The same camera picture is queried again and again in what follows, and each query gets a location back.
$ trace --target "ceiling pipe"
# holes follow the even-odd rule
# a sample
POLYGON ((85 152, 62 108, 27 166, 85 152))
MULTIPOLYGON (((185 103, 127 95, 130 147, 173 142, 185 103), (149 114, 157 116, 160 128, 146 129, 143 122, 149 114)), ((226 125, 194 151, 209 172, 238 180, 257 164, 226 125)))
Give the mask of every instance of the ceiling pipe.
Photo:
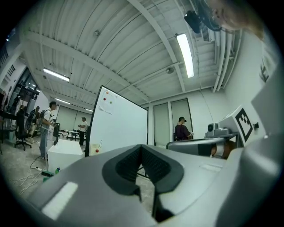
POLYGON ((223 86, 224 89, 225 89, 225 87, 226 87, 226 85, 227 85, 227 83, 228 83, 228 81, 229 81, 229 79, 230 79, 230 77, 231 77, 231 74, 232 74, 233 69, 234 69, 235 64, 236 64, 236 60, 237 60, 237 58, 238 58, 238 54, 239 54, 239 50, 240 50, 240 46, 241 46, 241 37, 242 37, 242 35, 243 35, 243 31, 240 30, 240 37, 239 37, 239 42, 238 42, 237 51, 236 51, 236 54, 235 54, 235 56, 234 56, 234 62, 233 62, 231 71, 230 71, 229 76, 228 76, 228 78, 227 78, 227 80, 226 80, 226 83, 225 83, 224 86, 223 86))
POLYGON ((226 72, 227 72, 229 58, 230 58, 231 49, 232 49, 232 40, 233 40, 233 35, 230 34, 230 33, 227 33, 227 53, 226 53, 226 59, 225 59, 224 69, 223 69, 223 72, 222 72, 221 79, 219 81, 219 85, 218 85, 217 91, 220 90, 220 88, 222 86, 222 83, 223 83, 223 80, 224 80, 224 77, 225 77, 226 72))
POLYGON ((215 64, 219 64, 220 51, 221 51, 221 35, 220 32, 216 31, 215 34, 215 64))
POLYGON ((215 85, 214 85, 214 88, 213 88, 213 93, 216 91, 217 85, 218 85, 219 80, 220 80, 222 67, 223 67, 223 61, 224 61, 224 55, 225 55, 225 48, 226 48, 226 33, 223 30, 221 30, 221 54, 220 54, 217 78, 216 78, 215 85))

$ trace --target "chair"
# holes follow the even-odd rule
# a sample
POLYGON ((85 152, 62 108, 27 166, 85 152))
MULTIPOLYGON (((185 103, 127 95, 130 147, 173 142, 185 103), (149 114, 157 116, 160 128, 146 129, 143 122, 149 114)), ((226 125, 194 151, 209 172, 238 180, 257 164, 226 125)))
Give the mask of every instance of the chair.
POLYGON ((74 133, 71 133, 71 141, 73 141, 73 136, 75 136, 75 141, 76 141, 76 138, 77 138, 77 130, 73 129, 73 132, 74 133))
POLYGON ((15 131, 17 142, 15 144, 15 147, 17 145, 23 145, 25 151, 26 150, 25 145, 30 146, 30 148, 32 148, 32 146, 30 144, 27 144, 25 141, 25 139, 28 138, 28 134, 24 130, 25 118, 23 112, 24 112, 23 110, 19 110, 19 112, 17 113, 17 119, 16 119, 17 127, 15 131))

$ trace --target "ceiling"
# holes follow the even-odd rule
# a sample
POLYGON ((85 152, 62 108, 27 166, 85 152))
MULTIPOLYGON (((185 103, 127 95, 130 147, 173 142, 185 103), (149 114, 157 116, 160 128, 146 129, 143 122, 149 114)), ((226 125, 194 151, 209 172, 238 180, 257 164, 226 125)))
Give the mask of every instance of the ceiling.
POLYGON ((101 85, 137 104, 210 87, 218 68, 215 42, 186 24, 190 9, 188 0, 41 1, 20 25, 24 58, 47 97, 82 109, 93 109, 101 85), (192 78, 175 38, 181 33, 192 51, 192 78))

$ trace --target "fluorescent light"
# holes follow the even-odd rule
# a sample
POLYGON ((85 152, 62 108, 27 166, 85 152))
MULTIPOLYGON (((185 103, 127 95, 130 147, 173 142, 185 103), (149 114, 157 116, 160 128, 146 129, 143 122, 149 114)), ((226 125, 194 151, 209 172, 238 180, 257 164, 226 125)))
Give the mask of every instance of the fluorescent light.
POLYGON ((60 102, 64 102, 64 103, 66 103, 66 104, 71 104, 71 103, 69 103, 69 102, 66 102, 66 101, 63 101, 63 100, 61 100, 61 99, 59 99, 59 98, 55 98, 57 101, 60 101, 60 102))
POLYGON ((181 48, 182 56, 185 61, 185 67, 187 72, 187 77, 193 77, 193 62, 191 57, 191 51, 188 44, 188 40, 186 37, 186 34, 177 35, 177 41, 179 44, 179 47, 181 48))
POLYGON ((56 73, 56 72, 51 71, 51 70, 46 69, 46 68, 44 68, 43 70, 44 70, 44 72, 46 72, 46 73, 48 73, 48 74, 50 74, 50 75, 53 75, 53 76, 55 76, 55 77, 58 77, 58 78, 60 78, 60 79, 62 79, 62 80, 65 80, 65 81, 67 81, 67 82, 70 81, 70 79, 69 79, 67 76, 64 76, 64 75, 62 75, 62 74, 56 73))

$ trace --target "black fisheye border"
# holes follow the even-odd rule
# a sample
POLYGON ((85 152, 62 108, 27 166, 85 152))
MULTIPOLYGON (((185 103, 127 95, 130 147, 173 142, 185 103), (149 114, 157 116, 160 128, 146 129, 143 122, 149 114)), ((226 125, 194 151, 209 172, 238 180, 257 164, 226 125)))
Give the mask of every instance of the black fisheye border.
MULTIPOLYGON (((21 18, 29 11, 29 9, 36 4, 37 0, 25 0, 25 1, 3 1, 0 3, 1 13, 0 13, 0 21, 1 21, 1 31, 0 31, 0 47, 5 43, 5 39, 10 31, 18 24, 21 18)), ((280 6, 280 3, 277 1, 272 1, 271 4, 260 1, 247 1, 251 6, 256 10, 259 16, 263 19, 270 32, 274 36, 282 54, 283 54, 283 46, 284 42, 282 40, 282 29, 281 29, 281 21, 283 21, 283 9, 280 6)), ((10 191, 6 183, 6 178, 4 177, 4 169, 0 166, 0 194, 2 197, 2 205, 1 216, 2 222, 4 220, 9 220, 13 225, 16 223, 19 224, 28 224, 29 226, 38 226, 36 224, 39 223, 41 226, 53 226, 52 223, 49 223, 48 219, 39 220, 36 215, 36 212, 33 211, 33 216, 31 217, 31 208, 25 204, 24 200, 19 196, 16 196, 10 191)), ((268 198, 261 204, 258 211, 251 217, 251 219, 245 224, 245 226, 262 226, 265 223, 269 223, 269 225, 277 225, 282 222, 282 210, 279 209, 277 204, 280 206, 283 200, 283 173, 276 186, 274 187, 271 194, 268 198)))

